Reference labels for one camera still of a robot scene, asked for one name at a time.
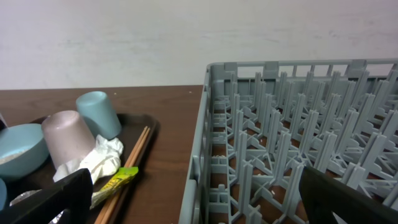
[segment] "white wall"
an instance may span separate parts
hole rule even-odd
[[[396,0],[0,0],[0,89],[202,84],[211,62],[398,57]]]

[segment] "blue bowl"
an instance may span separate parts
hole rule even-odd
[[[6,183],[0,179],[0,211],[7,206],[7,187]]]
[[[23,154],[2,163],[13,154]],[[49,156],[40,124],[22,124],[0,131],[0,178],[6,182],[20,179],[36,170]]]

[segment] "tray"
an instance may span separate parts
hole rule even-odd
[[[41,124],[46,117],[39,118],[31,123]],[[159,123],[157,120],[146,114],[118,114],[118,118],[122,124],[122,131],[117,138],[119,138],[124,145],[123,153],[121,155],[121,164],[126,162],[126,159],[130,155],[130,152],[132,151],[145,126],[150,128],[150,132],[146,142],[144,143],[143,150],[139,154],[137,162],[134,164],[134,166],[138,166],[140,168],[140,172],[138,173],[137,177],[135,177],[133,181],[123,189],[121,198],[116,205],[115,211],[109,220],[109,223],[120,222],[119,219],[122,217],[124,212],[122,208],[126,207],[123,205],[132,197],[132,192],[134,191],[135,186],[134,183],[142,177],[142,168],[144,167],[146,155],[148,155],[149,149],[152,147],[159,130]],[[44,189],[46,186],[53,184],[52,177],[54,174],[55,169],[53,167],[51,157],[49,157],[33,173],[22,178],[21,180],[10,183],[8,186],[8,197],[12,199],[28,190]],[[98,191],[105,183],[107,183],[110,178],[111,177],[103,177],[99,179],[94,186],[94,191]],[[96,217],[102,209],[102,206],[103,204],[90,211],[87,223],[95,222]]]
[[[304,224],[304,166],[398,210],[397,69],[398,58],[207,66],[179,224]]]

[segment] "pink cup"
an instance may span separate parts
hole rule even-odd
[[[44,139],[56,169],[72,159],[84,158],[95,139],[77,111],[61,111],[42,123]]]

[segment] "chopsticks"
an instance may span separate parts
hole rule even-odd
[[[149,131],[150,128],[148,127],[144,128],[141,135],[139,136],[136,145],[132,149],[130,156],[128,157],[126,163],[124,164],[125,167],[132,167],[136,163],[138,155],[140,154],[141,149],[144,143],[146,142]],[[116,194],[110,196],[110,198],[107,199],[106,203],[104,204],[104,207],[101,209],[101,212],[99,213],[97,219],[95,220],[95,224],[107,224],[109,222],[109,219],[111,218],[113,210],[116,206],[116,203],[120,198],[120,194],[121,190],[118,190]]]

